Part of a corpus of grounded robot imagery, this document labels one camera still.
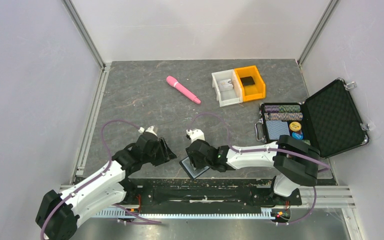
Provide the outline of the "black leather card holder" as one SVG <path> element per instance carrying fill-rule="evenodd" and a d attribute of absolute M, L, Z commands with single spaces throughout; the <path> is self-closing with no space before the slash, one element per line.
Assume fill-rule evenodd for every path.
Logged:
<path fill-rule="evenodd" d="M 189 157 L 186 157 L 183 160 L 181 160 L 179 164 L 191 180 L 197 179 L 198 177 L 200 177 L 202 174 L 204 174 L 206 171 L 210 169 L 209 166 L 204 166 L 203 168 L 194 167 Z"/>

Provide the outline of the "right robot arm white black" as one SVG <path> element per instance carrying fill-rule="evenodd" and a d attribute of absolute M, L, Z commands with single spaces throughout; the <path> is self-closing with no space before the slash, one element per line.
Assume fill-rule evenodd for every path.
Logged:
<path fill-rule="evenodd" d="M 213 147 L 203 139 L 195 139 L 185 149 L 189 164 L 185 170 L 196 179 L 208 169 L 224 173 L 243 168 L 274 168 L 279 171 L 269 189 L 269 199 L 282 204 L 298 187 L 314 187 L 318 182 L 320 151 L 289 135 L 281 135 L 268 144 L 250 147 Z"/>

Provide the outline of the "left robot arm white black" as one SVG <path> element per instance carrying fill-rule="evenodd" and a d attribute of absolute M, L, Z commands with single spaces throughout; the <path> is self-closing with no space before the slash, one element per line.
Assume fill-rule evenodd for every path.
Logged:
<path fill-rule="evenodd" d="M 136 186 L 128 179 L 144 164 L 159 166 L 177 156 L 162 137 L 151 131 L 117 151 L 102 168 L 72 187 L 42 198 L 35 222 L 42 240 L 68 240 L 89 218 L 101 210 L 137 198 Z"/>

